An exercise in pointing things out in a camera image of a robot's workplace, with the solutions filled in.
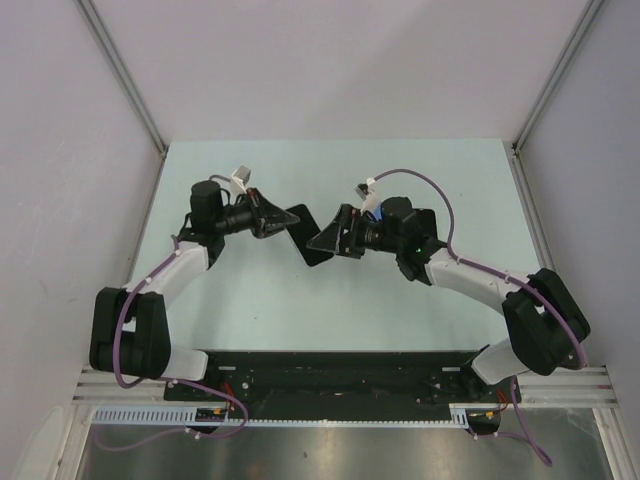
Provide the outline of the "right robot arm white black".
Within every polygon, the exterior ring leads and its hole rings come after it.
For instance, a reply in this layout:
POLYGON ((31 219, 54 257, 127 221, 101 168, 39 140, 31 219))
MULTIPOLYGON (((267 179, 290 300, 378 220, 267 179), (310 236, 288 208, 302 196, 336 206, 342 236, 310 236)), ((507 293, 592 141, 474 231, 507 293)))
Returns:
POLYGON ((462 391, 473 401, 486 400, 508 377, 527 371, 548 376, 584 362, 578 348, 590 326, 556 272, 499 271, 454 256, 437 237, 434 211, 406 197, 384 200, 378 217, 343 204, 307 245, 356 259, 368 250, 390 253, 407 280, 455 291, 501 314, 507 338, 481 349, 461 376, 462 391))

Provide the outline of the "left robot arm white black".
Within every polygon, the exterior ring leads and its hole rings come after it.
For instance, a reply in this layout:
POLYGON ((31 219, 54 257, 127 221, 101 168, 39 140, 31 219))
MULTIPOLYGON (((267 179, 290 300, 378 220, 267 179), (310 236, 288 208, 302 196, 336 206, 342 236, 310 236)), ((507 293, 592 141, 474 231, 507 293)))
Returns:
POLYGON ((249 231, 264 239, 299 222, 297 215, 275 206, 256 188, 225 203, 217 181, 194 184, 190 212, 172 238, 168 257, 140 280, 98 292, 90 366, 113 373, 125 389, 145 379, 186 380, 187 389, 197 398, 214 397, 221 387, 220 374, 208 367, 209 356, 204 351, 172 343, 168 309, 217 262, 227 236, 249 231))

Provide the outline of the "black phone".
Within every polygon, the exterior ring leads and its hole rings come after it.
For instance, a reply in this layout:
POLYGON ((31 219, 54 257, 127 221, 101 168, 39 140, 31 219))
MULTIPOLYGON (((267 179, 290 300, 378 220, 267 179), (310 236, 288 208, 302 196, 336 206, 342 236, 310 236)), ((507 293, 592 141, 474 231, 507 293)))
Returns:
POLYGON ((298 222, 286 227, 293 244, 308 267, 316 267, 333 258, 329 252, 310 249, 307 244, 319 232, 319 226, 314 220, 308 207, 298 204, 286 209, 286 211, 298 218, 298 222))

